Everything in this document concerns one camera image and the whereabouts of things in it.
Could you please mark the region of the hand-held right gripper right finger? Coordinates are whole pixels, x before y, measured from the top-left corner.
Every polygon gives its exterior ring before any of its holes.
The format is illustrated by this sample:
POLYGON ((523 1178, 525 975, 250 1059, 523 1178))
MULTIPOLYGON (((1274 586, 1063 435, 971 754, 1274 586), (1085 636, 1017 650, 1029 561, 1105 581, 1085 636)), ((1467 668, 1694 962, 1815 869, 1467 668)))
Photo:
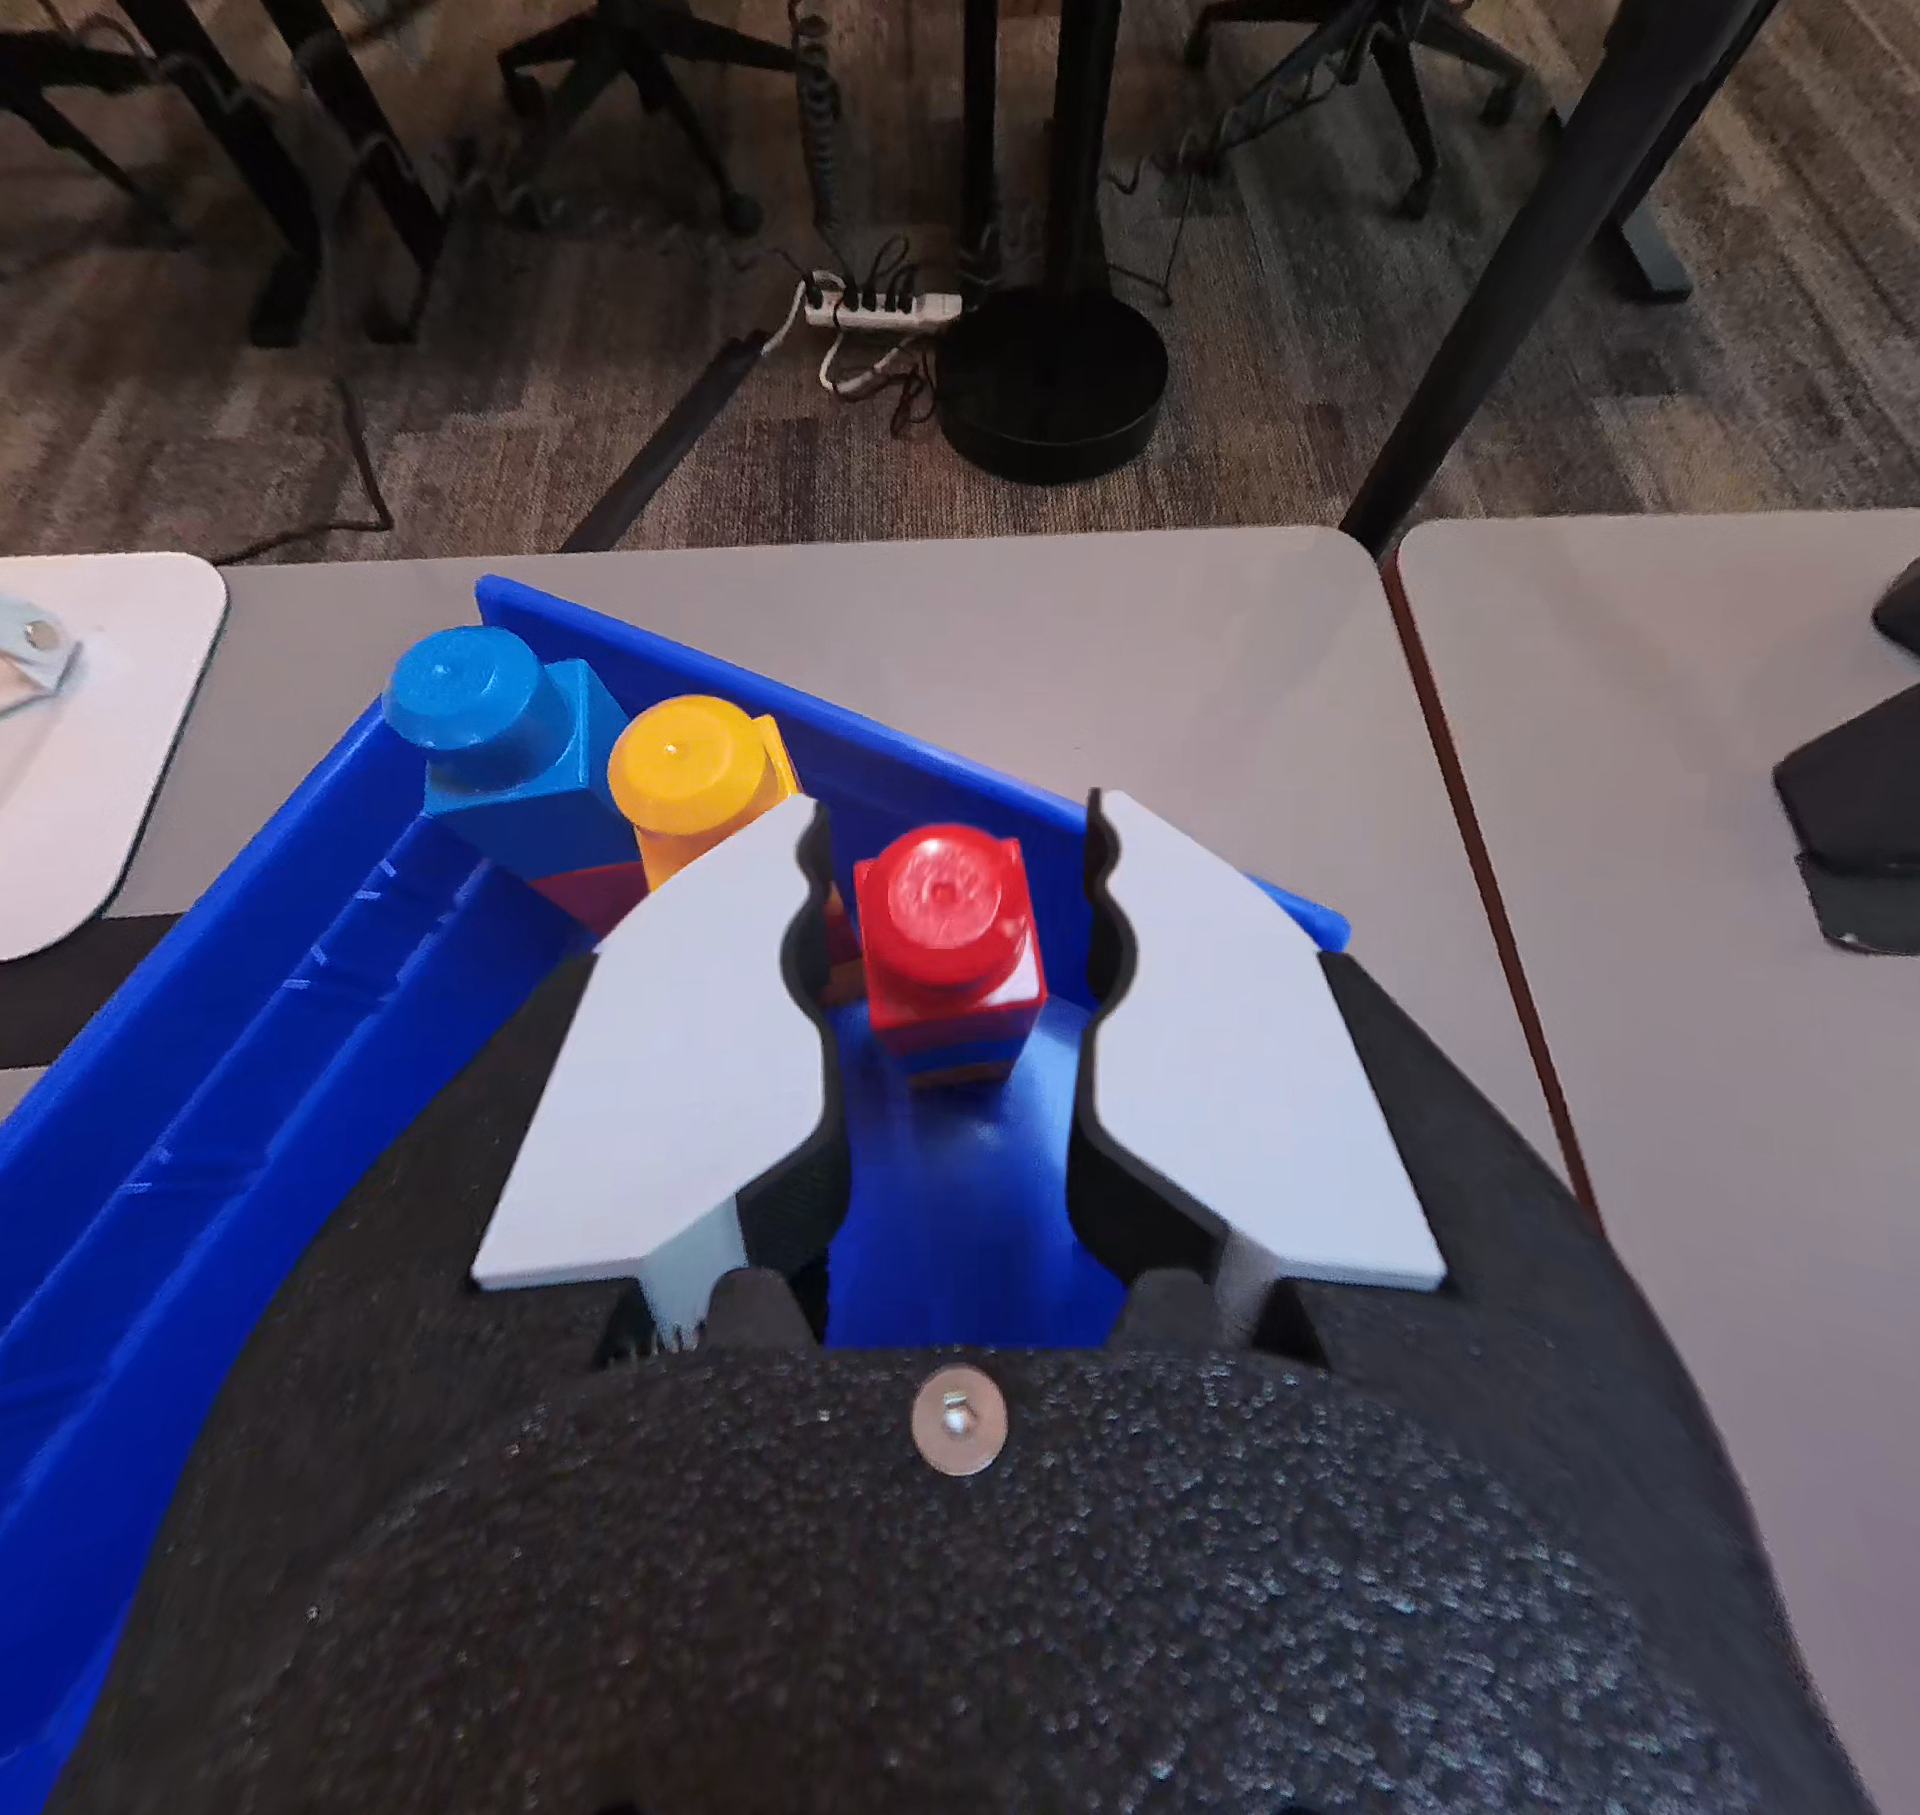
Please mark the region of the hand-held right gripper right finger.
POLYGON ((1093 1015, 1071 1228, 1123 1285, 1189 1270, 1225 1318, 1276 1285, 1434 1294, 1448 1263, 1326 971, 1276 893, 1135 796, 1089 802, 1093 1015))

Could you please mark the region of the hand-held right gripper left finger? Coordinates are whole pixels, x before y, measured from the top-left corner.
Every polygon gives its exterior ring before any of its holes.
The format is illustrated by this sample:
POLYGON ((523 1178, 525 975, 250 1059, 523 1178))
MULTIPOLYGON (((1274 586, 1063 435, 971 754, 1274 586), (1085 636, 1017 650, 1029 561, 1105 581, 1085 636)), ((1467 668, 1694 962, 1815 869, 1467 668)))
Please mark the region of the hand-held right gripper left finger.
POLYGON ((850 1214, 831 881, 829 811, 798 796, 597 946, 473 1257, 478 1290, 637 1285, 655 1343, 695 1348, 719 1282, 763 1270, 822 1343, 850 1214))

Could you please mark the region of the blue plastic bin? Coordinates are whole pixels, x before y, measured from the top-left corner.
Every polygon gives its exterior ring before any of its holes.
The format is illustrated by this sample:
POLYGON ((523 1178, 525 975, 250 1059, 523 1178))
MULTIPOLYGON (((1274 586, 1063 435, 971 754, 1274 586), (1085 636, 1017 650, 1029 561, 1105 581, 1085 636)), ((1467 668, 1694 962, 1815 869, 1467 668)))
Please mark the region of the blue plastic bin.
MULTIPOLYGON (((851 1216, 831 1338, 1093 1348, 1122 1285, 1070 1230, 1089 1021, 1085 808, 1017 760, 937 746, 826 698, 771 643, 719 652, 504 575, 480 620, 582 660, 628 711, 704 692, 771 713, 826 808, 840 887, 932 820, 1017 839, 1052 1005, 996 1099, 912 1111, 840 1013, 851 1216)), ((217 1391, 278 1285, 376 1159, 583 957, 575 922, 422 819, 425 762, 381 718, 402 650, 299 783, 4 1122, 4 1811, 41 1811, 110 1674, 217 1391)))

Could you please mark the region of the black round base floor stand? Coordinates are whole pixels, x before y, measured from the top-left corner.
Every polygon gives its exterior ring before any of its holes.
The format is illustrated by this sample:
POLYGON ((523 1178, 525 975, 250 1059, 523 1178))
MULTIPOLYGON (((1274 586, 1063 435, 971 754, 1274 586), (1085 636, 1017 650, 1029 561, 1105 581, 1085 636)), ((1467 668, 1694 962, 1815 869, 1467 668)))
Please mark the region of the black round base floor stand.
POLYGON ((1060 0, 1040 282, 990 293, 940 344, 947 443, 1013 483, 1105 478, 1141 456, 1163 408, 1166 342, 1114 291, 1101 233, 1122 7, 1060 0))

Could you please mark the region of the white power strip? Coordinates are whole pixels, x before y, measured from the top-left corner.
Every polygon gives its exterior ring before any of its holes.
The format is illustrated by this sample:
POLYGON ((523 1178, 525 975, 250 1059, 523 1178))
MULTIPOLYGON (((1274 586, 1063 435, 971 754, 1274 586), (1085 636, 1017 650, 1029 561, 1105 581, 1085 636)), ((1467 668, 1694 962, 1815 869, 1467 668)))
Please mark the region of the white power strip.
POLYGON ((966 303, 957 293, 869 293, 818 276, 798 291, 798 314, 829 338, 920 340, 962 320, 966 303))

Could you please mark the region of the black stand pole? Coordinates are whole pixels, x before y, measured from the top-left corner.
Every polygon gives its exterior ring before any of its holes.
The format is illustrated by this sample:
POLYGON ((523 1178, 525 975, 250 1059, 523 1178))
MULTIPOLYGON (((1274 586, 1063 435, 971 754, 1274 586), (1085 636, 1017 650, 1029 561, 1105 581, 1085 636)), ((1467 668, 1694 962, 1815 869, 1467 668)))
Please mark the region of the black stand pole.
POLYGON ((1344 517, 1341 529, 1373 561, 1393 553, 1572 269, 1606 223, 1644 202, 1778 3, 1619 3, 1600 63, 1541 179, 1344 517))

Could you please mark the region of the black office chair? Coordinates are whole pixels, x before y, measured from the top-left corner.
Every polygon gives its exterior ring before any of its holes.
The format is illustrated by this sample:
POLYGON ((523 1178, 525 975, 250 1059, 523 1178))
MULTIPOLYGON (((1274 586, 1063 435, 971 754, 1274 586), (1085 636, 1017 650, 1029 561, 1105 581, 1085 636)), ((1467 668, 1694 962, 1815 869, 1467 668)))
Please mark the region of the black office chair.
POLYGON ((1441 179, 1441 152, 1418 77, 1416 51, 1432 49, 1493 79, 1483 119, 1509 124, 1531 69, 1501 43, 1473 28, 1465 0, 1213 0, 1197 17, 1184 61, 1203 69, 1213 34, 1236 26, 1302 26, 1306 39, 1252 84, 1207 134, 1184 141, 1182 170, 1215 171, 1239 146, 1310 108, 1314 81, 1354 86, 1366 68, 1378 69, 1416 160, 1416 179, 1398 205, 1404 221, 1426 217, 1441 179))
POLYGON ((686 0, 594 0, 587 14, 504 49, 503 93, 528 121, 495 194, 516 221, 539 217, 539 185, 563 141, 617 79, 628 79, 650 116, 670 116, 710 175, 725 228, 736 238, 760 233, 762 209, 745 194, 710 141, 670 61, 719 69, 798 75, 799 57, 730 26, 707 23, 686 0))

